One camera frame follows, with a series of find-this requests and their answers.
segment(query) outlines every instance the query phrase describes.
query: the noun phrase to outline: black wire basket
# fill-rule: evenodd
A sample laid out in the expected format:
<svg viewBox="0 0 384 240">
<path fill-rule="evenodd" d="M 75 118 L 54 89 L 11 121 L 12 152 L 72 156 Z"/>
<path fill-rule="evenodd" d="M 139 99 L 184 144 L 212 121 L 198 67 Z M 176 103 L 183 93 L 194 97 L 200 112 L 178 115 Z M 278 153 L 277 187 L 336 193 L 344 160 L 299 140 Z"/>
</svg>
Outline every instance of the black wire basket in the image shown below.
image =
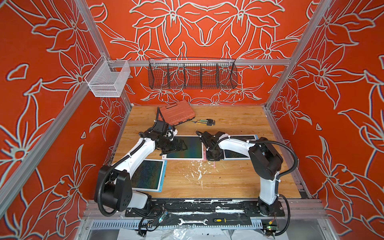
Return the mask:
<svg viewBox="0 0 384 240">
<path fill-rule="evenodd" d="M 150 58 L 151 89 L 233 89 L 237 86 L 235 59 Z"/>
</svg>

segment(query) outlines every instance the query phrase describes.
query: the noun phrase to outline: basket divider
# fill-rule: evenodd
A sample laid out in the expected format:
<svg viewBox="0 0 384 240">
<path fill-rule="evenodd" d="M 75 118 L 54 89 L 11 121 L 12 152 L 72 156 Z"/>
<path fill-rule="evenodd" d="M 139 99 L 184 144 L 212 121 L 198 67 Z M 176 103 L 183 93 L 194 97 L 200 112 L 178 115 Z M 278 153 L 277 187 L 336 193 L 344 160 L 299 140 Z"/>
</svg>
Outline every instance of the basket divider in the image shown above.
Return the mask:
<svg viewBox="0 0 384 240">
<path fill-rule="evenodd" d="M 187 83 L 187 78 L 185 76 L 185 63 L 183 63 L 183 74 L 184 74 L 184 86 L 186 87 L 188 85 L 188 83 Z"/>
<path fill-rule="evenodd" d="M 200 87 L 203 88 L 203 68 L 200 63 Z"/>
<path fill-rule="evenodd" d="M 220 75 L 218 70 L 218 64 L 216 63 L 216 85 L 217 88 L 220 88 Z"/>
<path fill-rule="evenodd" d="M 151 71 L 151 78 L 149 78 L 149 79 L 151 79 L 150 80 L 150 83 L 149 83 L 149 87 L 151 88 L 151 89 L 153 89 L 153 85 L 154 85 L 154 83 L 155 83 L 155 76 L 153 75 L 153 71 L 152 71 L 152 64 L 151 64 L 151 61 L 149 61 L 149 70 Z"/>
<path fill-rule="evenodd" d="M 231 83 L 232 83 L 232 72 L 233 72 L 233 67 L 234 66 L 235 66 L 235 62 L 232 63 L 231 73 L 229 74 L 229 80 L 230 80 Z"/>
<path fill-rule="evenodd" d="M 167 81 L 168 81 L 168 88 L 170 88 L 170 73 L 169 73 L 169 63 L 167 63 Z"/>
</svg>

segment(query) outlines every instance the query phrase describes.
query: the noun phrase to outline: orange wall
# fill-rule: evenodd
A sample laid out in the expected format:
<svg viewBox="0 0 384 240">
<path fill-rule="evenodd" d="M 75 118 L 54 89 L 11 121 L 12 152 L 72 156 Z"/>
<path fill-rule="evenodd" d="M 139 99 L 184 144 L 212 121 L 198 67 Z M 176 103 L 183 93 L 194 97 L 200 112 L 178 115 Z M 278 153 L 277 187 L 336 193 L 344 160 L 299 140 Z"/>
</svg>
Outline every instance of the orange wall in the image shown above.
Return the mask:
<svg viewBox="0 0 384 240">
<path fill-rule="evenodd" d="M 114 60 L 200 56 L 239 59 L 289 58 L 318 1 L 112 1 L 87 0 Z M 283 66 L 238 68 L 232 90 L 160 91 L 148 73 L 132 67 L 126 91 L 139 105 L 263 104 Z"/>
<path fill-rule="evenodd" d="M 0 3 L 0 187 L 100 57 L 71 0 Z M 0 220 L 1 239 L 72 239 L 126 109 L 87 94 Z"/>
<path fill-rule="evenodd" d="M 383 13 L 334 1 L 272 107 L 341 239 L 384 237 Z"/>
</svg>

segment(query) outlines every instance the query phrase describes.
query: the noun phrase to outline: plastic sheet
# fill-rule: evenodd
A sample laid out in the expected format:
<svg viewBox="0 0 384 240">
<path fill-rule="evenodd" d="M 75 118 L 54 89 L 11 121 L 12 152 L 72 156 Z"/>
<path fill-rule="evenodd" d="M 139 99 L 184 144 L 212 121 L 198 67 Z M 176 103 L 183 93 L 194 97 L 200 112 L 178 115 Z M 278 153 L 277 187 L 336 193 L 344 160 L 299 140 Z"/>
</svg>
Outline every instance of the plastic sheet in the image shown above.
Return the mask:
<svg viewBox="0 0 384 240">
<path fill-rule="evenodd" d="M 226 208 L 218 208 L 217 210 L 222 210 L 224 212 L 215 212 L 215 213 L 205 213 L 199 212 L 198 214 L 185 214 L 185 213 L 169 213 L 168 218 L 166 218 L 161 225 L 177 225 L 182 218 L 185 221 L 188 220 L 204 220 L 207 219 L 207 226 L 230 226 L 230 225 L 252 225 L 252 222 L 249 218 L 247 218 L 244 214 L 240 213 L 226 213 Z M 214 218 L 225 218 L 227 220 L 235 220 L 235 221 L 227 221 L 227 222 L 214 222 Z M 202 226 L 202 223 L 194 223 L 196 226 Z M 185 223 L 181 226 L 192 226 L 190 223 Z"/>
<path fill-rule="evenodd" d="M 266 235 L 263 235 L 259 231 L 255 230 L 235 230 L 232 233 L 231 240 L 267 240 L 267 239 L 273 239 L 272 236 L 267 237 Z M 280 236 L 275 237 L 276 240 L 288 240 L 287 233 L 283 233 Z"/>
<path fill-rule="evenodd" d="M 136 231 L 121 228 L 117 240 L 230 240 L 228 230 L 217 228 L 176 228 L 148 232 L 145 238 Z"/>
</svg>

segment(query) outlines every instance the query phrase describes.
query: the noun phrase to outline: white mesh basket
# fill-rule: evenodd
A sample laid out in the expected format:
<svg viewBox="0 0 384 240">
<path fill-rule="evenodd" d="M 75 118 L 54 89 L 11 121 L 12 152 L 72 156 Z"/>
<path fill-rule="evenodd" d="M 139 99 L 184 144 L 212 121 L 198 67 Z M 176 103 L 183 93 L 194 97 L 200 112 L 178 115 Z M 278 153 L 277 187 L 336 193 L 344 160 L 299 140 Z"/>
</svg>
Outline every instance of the white mesh basket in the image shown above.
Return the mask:
<svg viewBox="0 0 384 240">
<path fill-rule="evenodd" d="M 104 56 L 92 67 L 85 81 L 95 97 L 120 97 L 125 83 L 131 73 L 128 61 L 125 61 L 121 71 L 119 68 L 110 67 Z"/>
</svg>

